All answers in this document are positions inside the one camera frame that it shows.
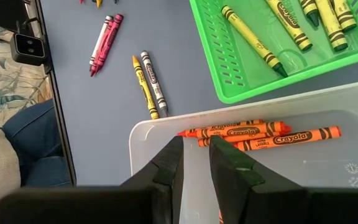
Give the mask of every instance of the black device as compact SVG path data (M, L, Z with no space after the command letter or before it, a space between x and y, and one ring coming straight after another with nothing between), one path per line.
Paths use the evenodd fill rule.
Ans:
M26 21L28 15L23 0L0 0L0 27L14 31L16 21Z
M358 189L302 187L217 136L209 161L224 224L358 223ZM120 186L14 192L0 201L0 224L176 224L182 188L183 139L175 137Z
M10 46L15 62L39 66L47 58L44 43L39 38L16 33L12 36Z

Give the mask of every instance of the red crayon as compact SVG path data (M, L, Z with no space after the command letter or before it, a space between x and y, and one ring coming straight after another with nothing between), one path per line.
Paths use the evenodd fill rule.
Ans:
M100 50L99 54L96 56L95 60L94 60L94 66L95 68L91 68L91 71L95 71L93 74L95 74L96 72L98 72L102 66L104 65L104 62L106 61L106 58L109 54L109 51L111 49L112 43L114 42L114 39L116 38L117 35L117 31L119 29L119 26L121 25L121 22L123 20L124 16L121 14L117 14L114 18L114 22L112 22L112 26L110 30L106 30L106 32L108 32L108 35L106 37L106 39L104 39L101 47L102 49Z

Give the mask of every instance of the gray table surface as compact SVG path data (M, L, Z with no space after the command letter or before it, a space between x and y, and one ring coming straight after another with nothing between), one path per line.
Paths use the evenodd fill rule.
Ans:
M120 184L130 177L129 133L150 119L132 67L148 50L172 115L223 108L215 93L187 0L41 0L78 185ZM106 15L125 16L103 71L89 59ZM358 82L358 64L239 104Z

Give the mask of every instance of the translucent plastic bin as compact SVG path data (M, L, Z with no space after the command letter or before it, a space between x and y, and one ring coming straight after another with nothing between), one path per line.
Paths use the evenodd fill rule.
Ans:
M143 121L129 138L132 174L176 133L249 119L282 120L294 131L340 126L342 138L248 152L302 186L358 187L358 83L221 110ZM185 180L180 223L218 223L209 151L185 139Z

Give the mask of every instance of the green plastic basket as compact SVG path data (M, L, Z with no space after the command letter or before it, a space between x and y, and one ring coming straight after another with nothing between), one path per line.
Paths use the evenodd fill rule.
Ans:
M218 98L235 103L358 62L358 0L348 1L357 28L346 33L349 48L335 53L322 24L314 28L299 0L283 0L313 48L301 52L265 0L190 0ZM275 73L221 14L229 5L284 65Z

